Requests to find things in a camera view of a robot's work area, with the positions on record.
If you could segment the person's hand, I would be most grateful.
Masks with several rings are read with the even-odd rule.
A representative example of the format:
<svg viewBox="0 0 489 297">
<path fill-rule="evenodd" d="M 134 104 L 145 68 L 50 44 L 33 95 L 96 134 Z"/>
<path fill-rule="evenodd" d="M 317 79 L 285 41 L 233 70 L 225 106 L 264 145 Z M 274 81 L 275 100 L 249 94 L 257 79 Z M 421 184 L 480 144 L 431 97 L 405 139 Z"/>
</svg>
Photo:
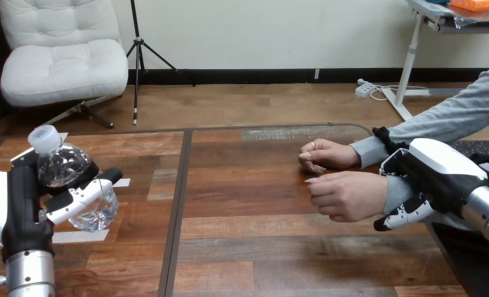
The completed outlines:
<svg viewBox="0 0 489 297">
<path fill-rule="evenodd" d="M 342 171 L 313 178 L 308 192 L 320 214 L 334 222 L 358 222 L 383 213 L 388 180 L 373 173 Z"/>
<path fill-rule="evenodd" d="M 298 160 L 302 168 L 315 174 L 360 165 L 360 157 L 351 146 L 326 139 L 315 139 L 305 144 L 300 149 Z"/>
</svg>

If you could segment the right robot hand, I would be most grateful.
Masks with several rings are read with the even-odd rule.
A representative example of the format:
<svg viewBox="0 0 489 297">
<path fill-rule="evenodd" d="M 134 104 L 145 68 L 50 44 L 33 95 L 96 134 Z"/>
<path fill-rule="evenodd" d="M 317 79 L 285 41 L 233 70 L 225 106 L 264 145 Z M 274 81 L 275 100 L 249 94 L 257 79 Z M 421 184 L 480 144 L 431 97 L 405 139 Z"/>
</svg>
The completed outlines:
<svg viewBox="0 0 489 297">
<path fill-rule="evenodd" d="M 377 231 L 389 231 L 422 221 L 435 212 L 462 215 L 474 190 L 489 190 L 487 173 L 451 146 L 418 138 L 399 148 L 380 166 L 382 176 L 405 176 L 419 194 L 373 222 Z"/>
</svg>

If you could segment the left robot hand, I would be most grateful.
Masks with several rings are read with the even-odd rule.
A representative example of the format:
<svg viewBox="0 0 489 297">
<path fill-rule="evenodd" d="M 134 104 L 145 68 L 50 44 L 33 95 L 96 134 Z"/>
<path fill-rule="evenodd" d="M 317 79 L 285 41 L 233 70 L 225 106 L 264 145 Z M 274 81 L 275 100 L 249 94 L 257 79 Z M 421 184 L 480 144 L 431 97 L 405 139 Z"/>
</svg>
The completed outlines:
<svg viewBox="0 0 489 297">
<path fill-rule="evenodd" d="M 116 217 L 114 185 L 119 168 L 101 171 L 77 147 L 63 146 L 50 154 L 33 148 L 0 171 L 0 243 L 2 261 L 40 251 L 54 255 L 54 227 L 65 221 L 81 231 L 106 228 Z"/>
</svg>

